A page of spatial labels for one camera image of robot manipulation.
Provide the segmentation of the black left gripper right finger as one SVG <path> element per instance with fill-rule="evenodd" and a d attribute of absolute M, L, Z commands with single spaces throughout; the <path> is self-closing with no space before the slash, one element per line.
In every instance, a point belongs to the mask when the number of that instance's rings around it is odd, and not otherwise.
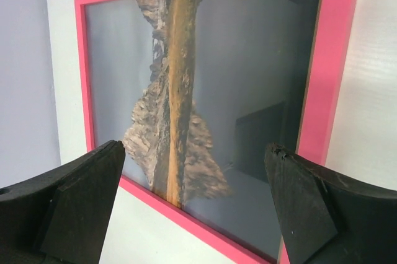
<path fill-rule="evenodd" d="M 396 191 L 278 144 L 264 162 L 290 263 L 396 263 Z"/>

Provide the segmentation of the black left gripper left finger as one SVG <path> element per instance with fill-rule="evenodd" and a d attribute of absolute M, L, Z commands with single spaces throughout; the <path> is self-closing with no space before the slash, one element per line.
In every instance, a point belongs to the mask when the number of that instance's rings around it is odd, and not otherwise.
<path fill-rule="evenodd" d="M 124 162 L 111 140 L 1 188 L 1 263 L 98 263 Z"/>

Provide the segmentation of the pink picture frame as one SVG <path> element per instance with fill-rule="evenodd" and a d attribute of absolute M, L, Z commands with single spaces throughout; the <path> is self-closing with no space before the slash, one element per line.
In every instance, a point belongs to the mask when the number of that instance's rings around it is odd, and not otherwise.
<path fill-rule="evenodd" d="M 74 0 L 78 35 L 79 66 L 88 150 L 95 146 L 89 55 L 86 35 L 88 4 L 111 0 Z M 298 153 L 324 164 L 336 112 L 356 0 L 320 0 L 313 42 L 311 71 L 301 124 Z M 264 259 L 219 232 L 177 209 L 136 182 L 122 178 L 120 188 L 167 217 L 235 263 L 263 263 Z"/>

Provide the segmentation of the mountain landscape photo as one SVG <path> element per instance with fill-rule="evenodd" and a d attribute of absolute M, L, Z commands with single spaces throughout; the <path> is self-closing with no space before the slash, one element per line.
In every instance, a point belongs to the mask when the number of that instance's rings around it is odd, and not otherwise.
<path fill-rule="evenodd" d="M 173 0 L 112 0 L 85 11 L 96 145 L 124 142 L 123 174 L 165 196 Z M 183 109 L 183 210 L 267 262 L 281 231 L 264 164 L 270 143 L 295 149 L 319 0 L 196 0 Z"/>

